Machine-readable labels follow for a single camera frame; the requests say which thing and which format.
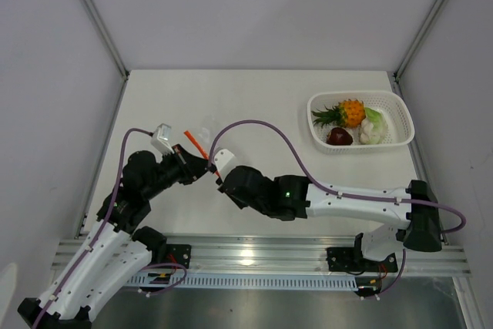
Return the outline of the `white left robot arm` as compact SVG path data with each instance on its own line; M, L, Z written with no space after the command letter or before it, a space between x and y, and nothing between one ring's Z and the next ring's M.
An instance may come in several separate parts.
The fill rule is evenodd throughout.
M109 194L86 240L50 288L26 298L18 313L30 328L90 328L99 312L144 267L167 258L166 237L139 224L150 201L179 183L189 185L207 171L207 160L180 145L157 161L153 153L133 153L119 167L116 193Z

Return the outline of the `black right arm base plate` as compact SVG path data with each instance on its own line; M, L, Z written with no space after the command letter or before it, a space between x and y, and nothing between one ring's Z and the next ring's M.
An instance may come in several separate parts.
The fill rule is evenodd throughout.
M394 253L381 261L363 258L353 247L328 247L326 261L330 272L352 275L365 273L397 273L397 258Z

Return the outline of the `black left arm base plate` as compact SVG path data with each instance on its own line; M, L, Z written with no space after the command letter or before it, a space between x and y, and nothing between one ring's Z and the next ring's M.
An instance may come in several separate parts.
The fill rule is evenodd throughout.
M189 268L192 254L192 246L189 244L167 244L165 262L183 265Z

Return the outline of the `clear zip bag orange zipper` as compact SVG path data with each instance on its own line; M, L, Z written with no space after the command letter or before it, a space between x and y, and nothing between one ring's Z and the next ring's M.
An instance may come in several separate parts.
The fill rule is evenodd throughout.
M198 125L184 132L186 138L195 146L200 155L208 160L207 169L209 173L214 173L217 177L216 184L223 186L224 179L216 171L213 157L220 149L217 135L220 133L219 122L213 116L205 116Z

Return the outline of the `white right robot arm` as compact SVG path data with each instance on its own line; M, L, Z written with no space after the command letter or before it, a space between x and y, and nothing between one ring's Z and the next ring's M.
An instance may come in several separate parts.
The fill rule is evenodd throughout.
M259 170L238 166L220 181L219 191L240 209L249 207L269 218L346 217L379 223L371 232L359 233L351 259L369 270L399 249L435 253L442 249L438 209L424 181L413 180L394 190L335 190L317 186L306 176L285 175L269 179Z

